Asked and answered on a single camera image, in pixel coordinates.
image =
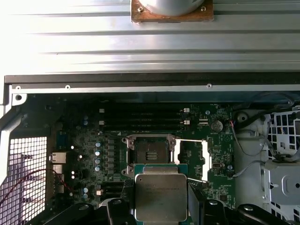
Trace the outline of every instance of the black plastic part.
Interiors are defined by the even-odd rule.
[[[130,214],[133,214],[135,209],[135,194],[133,180],[125,180],[124,188],[122,190],[120,198],[123,199],[129,206]]]
[[[110,225],[136,225],[133,215],[129,213],[126,202],[112,199],[107,203],[107,214]]]
[[[244,204],[237,208],[240,218],[249,225],[288,225],[287,222],[279,219],[278,217],[268,213],[262,208],[252,205]]]
[[[78,203],[62,211],[44,225],[77,225],[85,224],[87,217],[92,217],[94,207],[91,204]]]
[[[204,204],[204,225],[228,225],[224,205],[217,200],[206,200]]]

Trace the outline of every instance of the black cable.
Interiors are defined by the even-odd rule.
[[[239,129],[243,129],[247,126],[249,126],[250,124],[252,124],[253,122],[255,122],[257,119],[261,118],[262,116],[266,115],[266,114],[271,114],[271,113],[281,113],[281,112],[286,112],[289,111],[289,108],[286,109],[269,109],[269,110],[264,110],[259,112],[258,114],[248,118],[248,120],[241,122],[241,123],[236,123],[234,128],[235,130],[239,130]]]
[[[284,161],[292,163],[300,160],[300,147],[297,149],[296,153],[290,157],[284,157]]]
[[[290,95],[288,95],[286,93],[278,92],[278,91],[264,91],[264,92],[260,92],[256,95],[254,95],[247,102],[241,103],[239,105],[234,105],[232,107],[232,109],[235,111],[241,110],[241,109],[248,109],[254,101],[259,100],[259,99],[261,99],[265,96],[269,96],[269,95],[281,95],[288,100],[288,103],[280,103],[280,104],[275,105],[274,106],[275,109],[292,107],[295,104],[295,100],[293,99],[293,97],[291,97]]]

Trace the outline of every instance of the cpu socket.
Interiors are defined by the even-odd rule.
[[[133,164],[174,163],[176,136],[171,134],[130,135],[122,139],[127,145],[127,167],[122,174],[133,178]]]

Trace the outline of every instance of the motherboard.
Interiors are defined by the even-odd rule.
[[[189,182],[234,208],[231,119],[219,104],[70,104],[56,134],[70,198],[97,208],[120,197],[137,164],[186,164]]]

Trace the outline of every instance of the mesh panel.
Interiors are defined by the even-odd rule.
[[[300,120],[296,113],[278,112],[270,115],[273,119],[268,139],[274,150],[282,154],[293,155],[300,147]],[[270,150],[268,159],[274,159]],[[276,202],[269,202],[269,212],[282,220],[300,221],[300,208],[297,205],[279,205]]]
[[[8,176],[0,187],[0,199],[28,173],[46,169],[46,137],[10,140]],[[45,209],[46,171],[21,182],[0,206],[1,225],[23,225]]]

